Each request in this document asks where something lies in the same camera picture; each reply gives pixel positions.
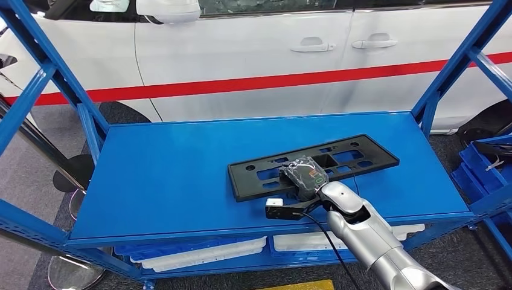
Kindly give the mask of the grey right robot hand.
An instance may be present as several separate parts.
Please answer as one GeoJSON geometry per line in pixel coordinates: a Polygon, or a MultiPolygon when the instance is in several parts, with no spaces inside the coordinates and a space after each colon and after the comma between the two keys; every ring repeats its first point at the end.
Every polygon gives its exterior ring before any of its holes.
{"type": "Polygon", "coordinates": [[[280,170],[298,188],[296,198],[301,202],[315,198],[317,192],[330,182],[325,170],[310,156],[302,156],[280,170]]]}

